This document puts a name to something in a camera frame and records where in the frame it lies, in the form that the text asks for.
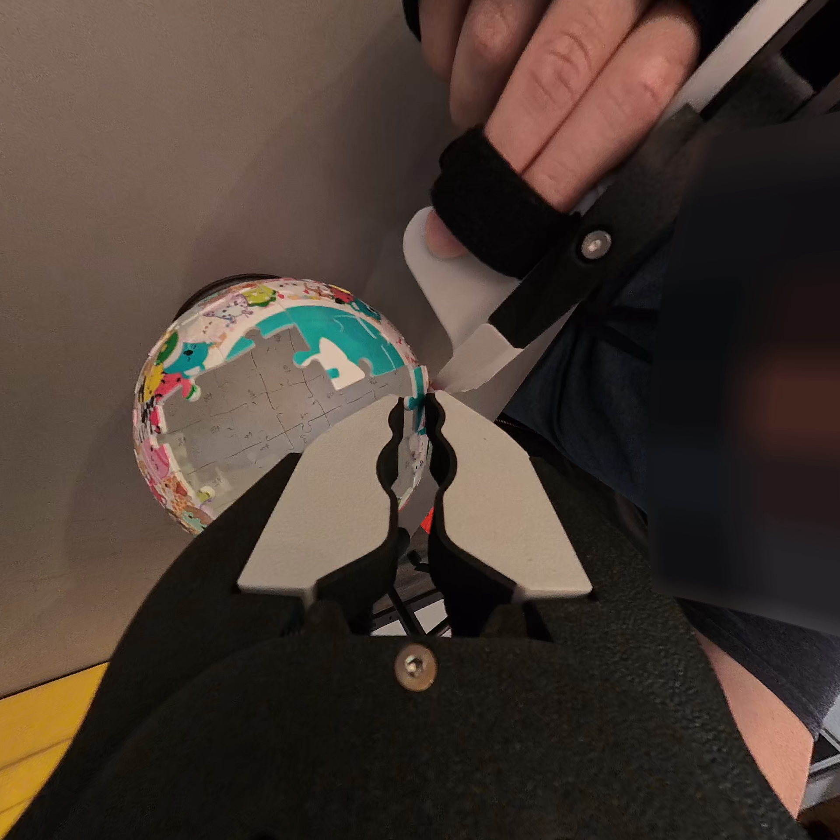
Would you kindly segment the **person's right hand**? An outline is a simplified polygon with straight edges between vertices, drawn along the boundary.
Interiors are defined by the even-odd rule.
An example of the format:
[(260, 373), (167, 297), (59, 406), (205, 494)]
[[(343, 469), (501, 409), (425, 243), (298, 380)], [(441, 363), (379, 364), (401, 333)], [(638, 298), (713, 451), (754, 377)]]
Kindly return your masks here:
[(457, 130), (567, 213), (655, 126), (697, 66), (684, 2), (421, 1), (422, 54)]

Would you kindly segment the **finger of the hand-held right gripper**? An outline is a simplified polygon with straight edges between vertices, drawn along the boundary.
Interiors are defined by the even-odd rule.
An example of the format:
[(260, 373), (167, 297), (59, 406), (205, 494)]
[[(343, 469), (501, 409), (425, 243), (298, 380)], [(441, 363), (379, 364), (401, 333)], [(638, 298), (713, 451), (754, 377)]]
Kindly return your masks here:
[(489, 323), (520, 281), (499, 274), (471, 254), (453, 259), (435, 257), (426, 241), (431, 210), (430, 206), (422, 208), (409, 222), (403, 254), (452, 345), (451, 358), (435, 375), (433, 388), (450, 394), (469, 392), (522, 353)]

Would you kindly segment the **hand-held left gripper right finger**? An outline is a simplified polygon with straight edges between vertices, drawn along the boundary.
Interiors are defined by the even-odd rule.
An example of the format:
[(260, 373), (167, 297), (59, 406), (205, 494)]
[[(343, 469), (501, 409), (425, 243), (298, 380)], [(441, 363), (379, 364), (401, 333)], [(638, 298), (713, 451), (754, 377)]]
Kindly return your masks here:
[(445, 392), (426, 398), (425, 415), (437, 483), (427, 557), (453, 635), (481, 635), (498, 608), (590, 596), (526, 450)]

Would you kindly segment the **black ball stand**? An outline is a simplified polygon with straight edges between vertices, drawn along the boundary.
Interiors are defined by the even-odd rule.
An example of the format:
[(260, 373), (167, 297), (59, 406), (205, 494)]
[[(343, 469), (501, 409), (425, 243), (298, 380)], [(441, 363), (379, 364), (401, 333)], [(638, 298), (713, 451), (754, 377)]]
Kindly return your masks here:
[(259, 281), (259, 280), (276, 280), (279, 279), (277, 275), (273, 274), (257, 274), (257, 273), (250, 273), (250, 274), (240, 274), (234, 276), (227, 276), (220, 280), (215, 280), (201, 289), (194, 292), (184, 303), (180, 306), (176, 314), (174, 315), (174, 320), (179, 319), (185, 312), (188, 312), (192, 309), (195, 305), (201, 303), (202, 301), (210, 298), (212, 295), (218, 294), (219, 292), (224, 292), (229, 288), (245, 282), (251, 281)]

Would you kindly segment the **yellow object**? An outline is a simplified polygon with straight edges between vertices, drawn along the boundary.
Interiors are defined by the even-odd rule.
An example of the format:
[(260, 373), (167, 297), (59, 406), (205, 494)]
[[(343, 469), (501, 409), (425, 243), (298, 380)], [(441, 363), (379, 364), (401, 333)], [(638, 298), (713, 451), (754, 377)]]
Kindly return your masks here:
[(16, 823), (65, 754), (108, 663), (1, 700), (1, 836)]

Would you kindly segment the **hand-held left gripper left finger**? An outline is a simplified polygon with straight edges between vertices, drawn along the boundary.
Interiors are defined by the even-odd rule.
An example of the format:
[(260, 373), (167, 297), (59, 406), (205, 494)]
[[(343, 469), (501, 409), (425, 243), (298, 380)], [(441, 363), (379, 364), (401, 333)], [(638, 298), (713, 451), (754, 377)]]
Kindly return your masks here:
[(392, 587), (400, 529), (393, 491), (403, 399), (345, 417), (302, 453), (237, 585), (241, 592), (341, 607), (354, 620)]

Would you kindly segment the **colourful puzzle ball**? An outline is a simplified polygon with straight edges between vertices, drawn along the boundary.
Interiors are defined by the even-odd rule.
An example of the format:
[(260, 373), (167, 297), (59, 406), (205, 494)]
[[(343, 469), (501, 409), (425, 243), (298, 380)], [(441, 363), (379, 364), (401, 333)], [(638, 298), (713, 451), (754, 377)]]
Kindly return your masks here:
[(143, 364), (134, 455), (176, 524), (201, 533), (289, 454), (385, 396), (406, 414), (398, 510), (427, 460), (427, 369), (353, 293), (282, 277), (239, 283), (174, 320)]

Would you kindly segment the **person's leg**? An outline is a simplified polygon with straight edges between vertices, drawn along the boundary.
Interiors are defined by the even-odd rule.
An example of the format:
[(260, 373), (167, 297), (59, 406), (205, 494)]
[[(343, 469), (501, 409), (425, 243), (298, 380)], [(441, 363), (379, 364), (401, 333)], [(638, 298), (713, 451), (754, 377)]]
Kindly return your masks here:
[(751, 755), (785, 808), (798, 817), (811, 767), (814, 739), (804, 723), (767, 686), (698, 631)]

